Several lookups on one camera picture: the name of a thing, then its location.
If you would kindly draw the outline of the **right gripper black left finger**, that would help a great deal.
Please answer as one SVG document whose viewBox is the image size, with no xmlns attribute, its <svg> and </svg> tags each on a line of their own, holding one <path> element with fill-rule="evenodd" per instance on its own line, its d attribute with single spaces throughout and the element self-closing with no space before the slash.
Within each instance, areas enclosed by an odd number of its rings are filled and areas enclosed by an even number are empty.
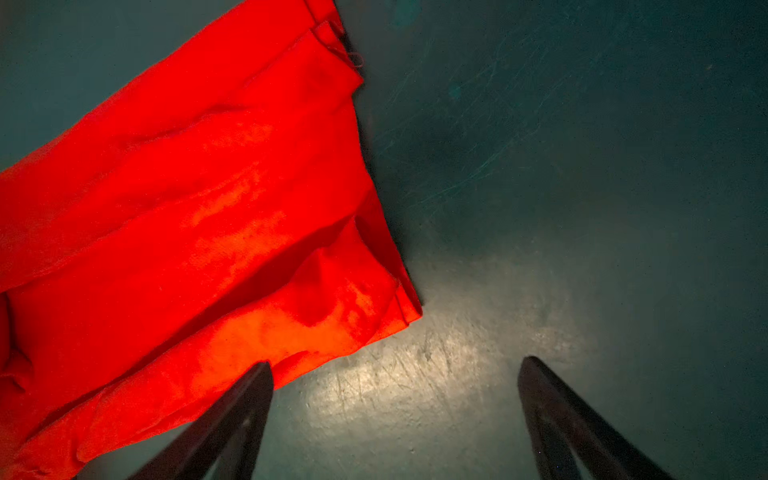
<svg viewBox="0 0 768 480">
<path fill-rule="evenodd" d="M 216 479 L 250 479 L 273 393 L 270 365 L 254 365 L 132 478 L 202 479 L 215 467 Z"/>
</svg>

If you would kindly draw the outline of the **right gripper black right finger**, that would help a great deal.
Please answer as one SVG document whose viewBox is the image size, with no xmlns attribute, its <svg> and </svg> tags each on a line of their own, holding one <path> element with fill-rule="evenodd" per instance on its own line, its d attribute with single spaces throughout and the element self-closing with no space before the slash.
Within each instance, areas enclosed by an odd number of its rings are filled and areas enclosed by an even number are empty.
<svg viewBox="0 0 768 480">
<path fill-rule="evenodd" d="M 668 479 L 541 359 L 523 359 L 517 386 L 542 479 Z"/>
</svg>

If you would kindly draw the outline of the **red t shirt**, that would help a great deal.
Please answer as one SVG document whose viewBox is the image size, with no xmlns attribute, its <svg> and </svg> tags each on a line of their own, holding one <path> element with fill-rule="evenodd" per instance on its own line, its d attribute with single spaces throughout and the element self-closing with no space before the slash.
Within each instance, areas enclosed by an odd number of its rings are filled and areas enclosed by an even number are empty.
<svg viewBox="0 0 768 480">
<path fill-rule="evenodd" d="M 1 475 L 70 479 L 418 320 L 331 1 L 246 1 L 1 175 Z"/>
</svg>

